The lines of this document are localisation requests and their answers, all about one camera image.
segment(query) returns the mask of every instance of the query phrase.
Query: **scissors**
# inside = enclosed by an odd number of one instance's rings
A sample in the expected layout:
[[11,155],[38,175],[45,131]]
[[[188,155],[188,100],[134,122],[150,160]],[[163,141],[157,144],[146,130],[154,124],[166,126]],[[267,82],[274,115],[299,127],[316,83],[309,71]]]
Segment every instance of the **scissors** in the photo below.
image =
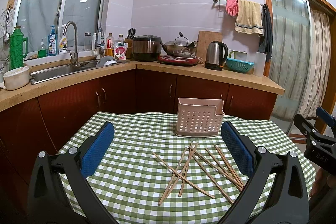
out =
[[135,37],[135,28],[130,28],[128,30],[128,35],[127,35],[127,39],[133,40],[133,38]]

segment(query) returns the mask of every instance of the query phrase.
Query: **green checkered tablecloth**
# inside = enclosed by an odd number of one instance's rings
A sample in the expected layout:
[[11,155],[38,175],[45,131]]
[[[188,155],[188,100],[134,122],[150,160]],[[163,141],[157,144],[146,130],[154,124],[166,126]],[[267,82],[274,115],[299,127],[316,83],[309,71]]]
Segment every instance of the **green checkered tablecloth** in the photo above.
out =
[[[191,141],[199,142],[197,151],[216,164],[205,148],[220,159],[214,148],[217,144],[244,183],[248,180],[248,177],[238,171],[220,135],[199,139],[177,137],[174,133],[176,114],[119,115],[98,112],[66,143],[60,153],[65,153],[72,146],[79,147],[87,137],[95,135],[106,121],[113,123],[115,137],[95,174],[88,177],[87,181],[119,223],[217,223],[230,207],[230,203],[193,159],[189,165],[187,178],[216,198],[212,199],[188,184],[185,184],[183,195],[179,198],[180,180],[177,188],[161,206],[158,206],[158,201],[172,174],[154,158],[152,151],[176,168],[184,148]],[[232,116],[224,116],[224,121],[232,122],[239,133],[250,137],[256,146],[265,146],[271,153],[285,155],[288,151],[294,150],[301,162],[308,192],[311,190],[315,179],[315,168],[275,123],[246,121]],[[181,166],[187,158],[188,155],[184,157]],[[239,191],[229,180],[205,163],[204,167],[232,200],[238,197]],[[61,179],[73,209],[83,215],[66,176],[61,175]],[[273,179],[272,174],[253,213],[260,211],[264,205]]]

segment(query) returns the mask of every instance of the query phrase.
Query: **dark towel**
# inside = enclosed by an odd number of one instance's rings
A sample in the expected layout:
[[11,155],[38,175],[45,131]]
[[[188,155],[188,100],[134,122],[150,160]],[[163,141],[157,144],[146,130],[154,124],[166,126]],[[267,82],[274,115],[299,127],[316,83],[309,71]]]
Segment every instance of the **dark towel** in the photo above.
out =
[[272,57],[273,31],[271,15],[266,4],[262,6],[261,20],[264,35],[260,36],[258,52],[266,53],[266,62],[268,62]]

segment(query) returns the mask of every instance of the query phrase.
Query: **green thermos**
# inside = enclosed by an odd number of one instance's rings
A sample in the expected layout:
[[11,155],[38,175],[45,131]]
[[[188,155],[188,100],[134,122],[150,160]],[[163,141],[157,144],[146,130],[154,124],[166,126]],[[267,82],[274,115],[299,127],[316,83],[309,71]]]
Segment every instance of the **green thermos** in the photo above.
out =
[[[16,26],[10,37],[9,60],[10,69],[23,67],[23,58],[28,54],[28,37],[23,38],[21,26]],[[23,41],[26,42],[25,55],[23,54]]]

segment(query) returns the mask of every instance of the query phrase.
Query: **pink plastic basket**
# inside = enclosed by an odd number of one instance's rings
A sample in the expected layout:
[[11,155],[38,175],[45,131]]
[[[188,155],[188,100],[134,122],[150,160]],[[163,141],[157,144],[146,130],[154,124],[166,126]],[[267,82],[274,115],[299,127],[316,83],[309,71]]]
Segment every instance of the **pink plastic basket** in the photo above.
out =
[[219,132],[224,112],[220,99],[178,99],[176,135],[179,137],[213,137]]

